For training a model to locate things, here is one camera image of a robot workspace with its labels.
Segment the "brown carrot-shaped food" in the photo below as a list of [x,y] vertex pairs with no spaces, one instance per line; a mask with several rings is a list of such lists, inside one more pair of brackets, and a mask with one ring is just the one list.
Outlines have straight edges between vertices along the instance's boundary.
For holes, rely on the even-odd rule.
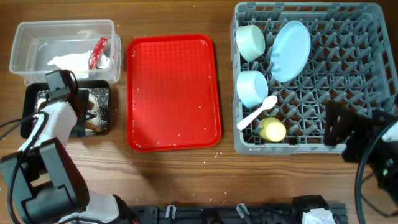
[[95,134],[101,134],[104,132],[104,130],[100,126],[94,125],[89,121],[85,123],[85,128],[90,131],[93,131]]

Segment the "yellow cup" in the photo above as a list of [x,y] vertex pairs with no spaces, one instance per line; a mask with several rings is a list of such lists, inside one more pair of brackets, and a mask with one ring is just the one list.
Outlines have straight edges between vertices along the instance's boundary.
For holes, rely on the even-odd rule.
[[279,142],[286,136],[286,128],[277,118],[264,118],[259,125],[261,127],[259,135],[266,141]]

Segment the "white plastic spoon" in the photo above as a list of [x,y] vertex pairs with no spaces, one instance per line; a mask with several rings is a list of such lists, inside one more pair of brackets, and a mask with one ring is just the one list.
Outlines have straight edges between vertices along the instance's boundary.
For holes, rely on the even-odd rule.
[[264,110],[273,108],[277,103],[278,98],[275,95],[268,96],[262,102],[262,105],[250,115],[242,119],[238,124],[237,128],[243,130],[249,124],[251,124]]

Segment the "large light blue plate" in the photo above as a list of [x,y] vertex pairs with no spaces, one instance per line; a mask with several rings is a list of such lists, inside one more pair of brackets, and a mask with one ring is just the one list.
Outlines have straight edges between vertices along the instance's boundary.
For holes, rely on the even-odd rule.
[[305,67],[311,50],[308,29],[300,21],[290,21],[277,34],[270,63],[271,75],[278,82],[295,78]]

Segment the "small light blue bowl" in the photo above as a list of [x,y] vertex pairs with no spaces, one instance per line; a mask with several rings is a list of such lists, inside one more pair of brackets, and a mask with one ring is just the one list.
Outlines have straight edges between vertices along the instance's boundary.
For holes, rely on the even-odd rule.
[[265,76],[258,71],[242,71],[236,82],[236,89],[241,103],[253,108],[268,96],[268,84]]

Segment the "green bowl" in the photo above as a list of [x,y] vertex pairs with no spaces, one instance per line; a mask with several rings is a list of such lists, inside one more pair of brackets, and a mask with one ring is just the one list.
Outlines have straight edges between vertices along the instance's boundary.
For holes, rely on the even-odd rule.
[[236,30],[236,42],[240,54],[248,62],[254,61],[265,52],[264,35],[256,25],[238,27]]

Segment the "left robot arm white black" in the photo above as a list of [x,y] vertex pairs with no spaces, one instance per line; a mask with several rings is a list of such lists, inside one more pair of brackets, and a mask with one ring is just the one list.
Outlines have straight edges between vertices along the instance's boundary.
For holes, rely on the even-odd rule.
[[139,217],[117,195],[88,190],[66,152],[71,130],[86,113],[73,72],[46,74],[44,107],[22,118],[34,122],[19,150],[1,159],[7,206],[14,223],[139,223]]

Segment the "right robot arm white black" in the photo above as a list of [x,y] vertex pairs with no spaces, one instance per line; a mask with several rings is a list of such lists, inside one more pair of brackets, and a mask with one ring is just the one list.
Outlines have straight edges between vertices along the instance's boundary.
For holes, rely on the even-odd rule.
[[363,195],[362,186],[375,177],[378,187],[397,203],[397,116],[376,109],[371,117],[365,117],[334,101],[326,104],[325,113],[324,144],[337,146],[344,141],[342,158],[358,163],[354,181],[358,221],[366,222],[363,203],[384,217],[396,217],[397,212],[384,213],[372,205]]

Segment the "crumpled white paper waste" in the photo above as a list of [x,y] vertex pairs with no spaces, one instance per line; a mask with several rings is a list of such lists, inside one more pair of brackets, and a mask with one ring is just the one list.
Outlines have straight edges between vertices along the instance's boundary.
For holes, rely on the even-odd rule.
[[80,54],[54,56],[47,65],[53,69],[70,70],[79,80],[112,80],[114,70],[111,59],[102,53],[96,65],[91,69],[89,59],[92,53],[93,51],[87,51]]

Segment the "red wrapper waste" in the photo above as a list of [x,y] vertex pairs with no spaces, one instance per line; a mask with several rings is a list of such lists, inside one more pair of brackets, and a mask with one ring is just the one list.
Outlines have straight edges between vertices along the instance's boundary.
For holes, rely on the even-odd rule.
[[95,45],[95,47],[94,47],[92,53],[90,53],[90,56],[88,59],[88,65],[89,65],[90,70],[96,68],[96,65],[97,65],[98,61],[100,60],[107,43],[108,43],[108,39],[105,37],[102,37]]

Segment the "grey dishwasher rack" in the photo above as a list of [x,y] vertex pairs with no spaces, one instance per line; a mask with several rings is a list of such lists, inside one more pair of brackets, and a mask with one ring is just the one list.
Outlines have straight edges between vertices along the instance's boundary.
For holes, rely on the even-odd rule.
[[[277,34],[290,21],[309,31],[311,49],[303,70],[293,79],[278,82],[271,74],[271,55]],[[265,52],[253,62],[245,60],[236,43],[239,27],[255,25],[264,34]],[[277,118],[286,127],[281,142],[260,137],[259,120],[234,130],[235,151],[245,155],[339,154],[344,144],[323,143],[326,102],[341,103],[357,114],[376,110],[393,113],[397,72],[382,8],[375,3],[241,2],[230,26],[234,76],[258,71],[269,93],[278,100],[263,118]]]

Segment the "rice grains pile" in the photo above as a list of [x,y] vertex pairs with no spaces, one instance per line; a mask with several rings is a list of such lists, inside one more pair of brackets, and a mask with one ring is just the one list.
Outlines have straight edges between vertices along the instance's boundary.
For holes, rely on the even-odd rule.
[[[84,90],[90,92],[90,104],[86,121],[100,126],[104,130],[101,134],[105,134],[109,127],[109,88],[84,88]],[[100,135],[86,128],[85,131],[85,137]]]

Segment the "black tray bin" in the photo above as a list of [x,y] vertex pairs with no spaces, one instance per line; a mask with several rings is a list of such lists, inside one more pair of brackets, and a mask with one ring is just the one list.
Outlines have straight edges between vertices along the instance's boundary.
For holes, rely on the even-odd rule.
[[[70,136],[72,138],[83,138],[88,136],[100,136],[109,132],[109,106],[110,90],[109,83],[104,80],[81,81],[78,83],[79,93],[92,102],[88,107],[86,116],[87,122],[101,128],[100,132],[84,128],[83,122],[78,122],[73,127]],[[46,100],[46,94],[49,92],[46,83],[30,84],[25,91],[24,109],[22,117],[26,118],[39,110],[39,106]]]

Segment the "clear plastic bin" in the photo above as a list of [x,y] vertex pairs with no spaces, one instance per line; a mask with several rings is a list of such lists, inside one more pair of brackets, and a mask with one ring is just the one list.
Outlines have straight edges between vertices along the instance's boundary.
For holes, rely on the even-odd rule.
[[114,78],[121,74],[121,39],[114,22],[109,19],[22,22],[14,37],[9,70],[24,78],[25,84],[43,83],[45,74],[58,70],[47,65],[54,56],[92,51],[105,37],[108,43],[103,53],[113,63]]

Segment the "red serving tray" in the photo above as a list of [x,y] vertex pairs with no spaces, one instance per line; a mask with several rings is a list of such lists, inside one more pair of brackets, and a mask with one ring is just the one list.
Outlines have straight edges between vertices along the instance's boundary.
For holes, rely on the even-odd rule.
[[215,51],[203,34],[127,48],[127,142],[137,152],[211,147],[222,136]]

